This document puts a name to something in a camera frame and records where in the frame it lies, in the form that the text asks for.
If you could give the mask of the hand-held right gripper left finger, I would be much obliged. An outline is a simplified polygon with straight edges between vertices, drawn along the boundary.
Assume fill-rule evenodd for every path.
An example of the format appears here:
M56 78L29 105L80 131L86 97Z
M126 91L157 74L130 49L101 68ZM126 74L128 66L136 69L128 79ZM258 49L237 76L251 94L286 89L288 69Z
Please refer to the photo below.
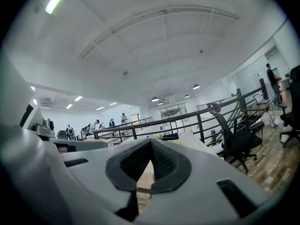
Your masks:
M152 157L150 139L62 155L72 183L72 225L152 225L139 213L137 183Z

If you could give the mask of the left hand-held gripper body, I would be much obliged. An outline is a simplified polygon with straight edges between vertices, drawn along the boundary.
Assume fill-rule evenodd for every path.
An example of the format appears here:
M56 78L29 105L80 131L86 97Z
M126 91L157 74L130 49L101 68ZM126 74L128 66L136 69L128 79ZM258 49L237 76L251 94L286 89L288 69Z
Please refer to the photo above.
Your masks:
M8 56L0 52L0 129L25 129L46 139L54 138L35 132L36 123L45 119L33 101L34 91L14 67Z

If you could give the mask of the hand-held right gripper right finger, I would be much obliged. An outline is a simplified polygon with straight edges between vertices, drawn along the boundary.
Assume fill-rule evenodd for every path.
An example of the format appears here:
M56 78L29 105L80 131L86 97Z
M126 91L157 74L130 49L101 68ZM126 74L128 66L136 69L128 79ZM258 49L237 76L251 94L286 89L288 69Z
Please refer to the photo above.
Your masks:
M138 225L236 225L242 222L218 183L230 180L256 207L269 200L264 190L216 155L162 142L187 157L191 174L175 191L152 195Z

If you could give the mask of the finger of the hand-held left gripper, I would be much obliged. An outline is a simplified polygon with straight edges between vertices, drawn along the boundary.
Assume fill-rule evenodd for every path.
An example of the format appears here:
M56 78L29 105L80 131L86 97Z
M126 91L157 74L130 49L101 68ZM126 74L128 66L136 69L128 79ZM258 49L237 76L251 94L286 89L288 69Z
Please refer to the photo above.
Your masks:
M57 146L59 153L98 150L108 147L107 143L101 140L75 141L51 138L50 142Z

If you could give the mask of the black placemat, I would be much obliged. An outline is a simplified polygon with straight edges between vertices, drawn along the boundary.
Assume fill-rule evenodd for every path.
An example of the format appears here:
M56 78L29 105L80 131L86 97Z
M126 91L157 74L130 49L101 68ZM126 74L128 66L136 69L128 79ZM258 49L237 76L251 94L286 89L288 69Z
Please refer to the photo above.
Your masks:
M179 139L179 136L177 133L170 134L170 135L163 135L163 137L161 138L161 140L163 140L163 141L178 140L178 139Z

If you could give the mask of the black mesh office chair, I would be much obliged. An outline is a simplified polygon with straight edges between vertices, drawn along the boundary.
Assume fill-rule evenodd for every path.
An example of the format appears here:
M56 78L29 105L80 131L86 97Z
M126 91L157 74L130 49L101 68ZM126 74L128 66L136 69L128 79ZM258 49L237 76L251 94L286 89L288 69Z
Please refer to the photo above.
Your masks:
M251 154L251 150L263 144L263 139L256 135L256 133L263 128L262 121L239 131L232 131L229 128L223 115L220 114L221 107L219 104L210 103L208 105L210 113L213 114L221 126L221 134L223 142L223 158L231 158L230 164L235 161L240 161L244 170L248 172L248 167L245 164L246 159L253 158L257 160L256 154Z

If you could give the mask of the distant black metal railing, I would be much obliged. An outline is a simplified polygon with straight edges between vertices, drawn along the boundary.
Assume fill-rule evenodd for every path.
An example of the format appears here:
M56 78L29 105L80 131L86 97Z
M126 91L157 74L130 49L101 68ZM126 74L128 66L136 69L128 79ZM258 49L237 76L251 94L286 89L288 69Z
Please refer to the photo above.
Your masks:
M122 125L119 126L119 128L121 128L121 130L115 131L113 133L114 133L114 135L121 135L121 136L132 135L133 134L132 130L131 129L125 129L125 127L135 126L135 125L143 125L142 127L139 127L139 128L135 129L136 133L138 133L138 132L144 130L146 128L146 126L144 126L144 124L149 123L149 122L152 122L152 117L148 117L148 118L145 118L145 119L128 122L128 123L125 123L125 124L122 124Z

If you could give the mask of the open laptop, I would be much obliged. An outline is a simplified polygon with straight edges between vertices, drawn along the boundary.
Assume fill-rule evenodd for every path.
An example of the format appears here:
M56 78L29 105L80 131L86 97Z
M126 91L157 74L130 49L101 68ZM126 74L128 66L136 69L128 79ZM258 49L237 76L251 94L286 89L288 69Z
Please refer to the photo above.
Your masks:
M260 94L255 94L253 98L256 101L256 105L264 105L270 101L269 99L263 99Z

